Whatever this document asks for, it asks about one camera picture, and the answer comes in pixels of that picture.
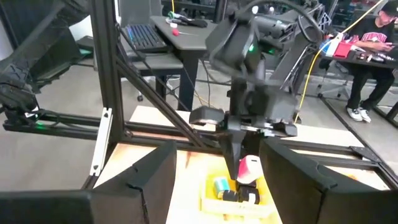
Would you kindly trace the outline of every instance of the pink object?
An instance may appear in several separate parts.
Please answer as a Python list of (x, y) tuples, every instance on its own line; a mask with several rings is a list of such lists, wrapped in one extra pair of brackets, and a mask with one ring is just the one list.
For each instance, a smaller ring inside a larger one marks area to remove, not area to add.
[(174, 36), (176, 36), (176, 37), (179, 36), (180, 34), (184, 34), (184, 35), (195, 35), (195, 34), (188, 34), (188, 33), (180, 32), (180, 31), (178, 31), (177, 28), (172, 29), (172, 34), (173, 34)]
[(239, 163), (238, 178), (241, 184), (250, 184), (262, 175), (262, 167), (258, 156), (248, 155)]
[(179, 36), (180, 32), (178, 31), (178, 29), (172, 29), (172, 33), (174, 36)]

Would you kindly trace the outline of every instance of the black panel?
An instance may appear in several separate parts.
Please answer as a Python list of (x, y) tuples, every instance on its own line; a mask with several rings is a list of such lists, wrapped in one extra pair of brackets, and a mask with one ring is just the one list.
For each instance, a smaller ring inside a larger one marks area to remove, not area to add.
[(53, 0), (0, 0), (0, 18), (16, 49), (49, 14)]

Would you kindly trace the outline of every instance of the person's hand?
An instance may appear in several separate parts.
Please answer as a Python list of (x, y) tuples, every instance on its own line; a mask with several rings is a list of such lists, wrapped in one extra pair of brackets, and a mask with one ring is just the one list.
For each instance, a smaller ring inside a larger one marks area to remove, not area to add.
[(392, 49), (392, 43), (374, 42), (372, 48), (379, 51), (389, 52)]

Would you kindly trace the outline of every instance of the man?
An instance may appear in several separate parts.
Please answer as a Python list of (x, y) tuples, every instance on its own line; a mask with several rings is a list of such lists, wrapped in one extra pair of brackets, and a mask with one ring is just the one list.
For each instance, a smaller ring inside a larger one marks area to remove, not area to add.
[[(375, 18), (365, 18), (357, 23), (349, 32), (355, 46), (375, 51), (388, 52), (392, 49), (394, 35), (394, 21), (398, 16), (397, 1), (389, 1), (380, 10)], [(371, 122), (369, 110), (381, 101), (383, 96), (394, 82), (392, 69), (358, 65), (353, 63), (343, 64), (354, 76), (351, 96), (346, 110), (355, 121)], [(376, 87), (367, 100), (361, 102), (361, 90), (368, 78), (377, 81)]]

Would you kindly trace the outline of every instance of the teal object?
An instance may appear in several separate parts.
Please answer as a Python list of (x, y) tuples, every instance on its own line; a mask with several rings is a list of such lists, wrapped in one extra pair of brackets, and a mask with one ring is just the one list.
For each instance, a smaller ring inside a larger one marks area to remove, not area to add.
[(227, 190), (231, 190), (226, 177), (217, 177), (214, 179), (214, 187), (218, 199), (223, 198), (223, 194)]
[(80, 49), (80, 53), (81, 53), (82, 55), (89, 55), (89, 54), (92, 54), (91, 51), (85, 50), (85, 49)]

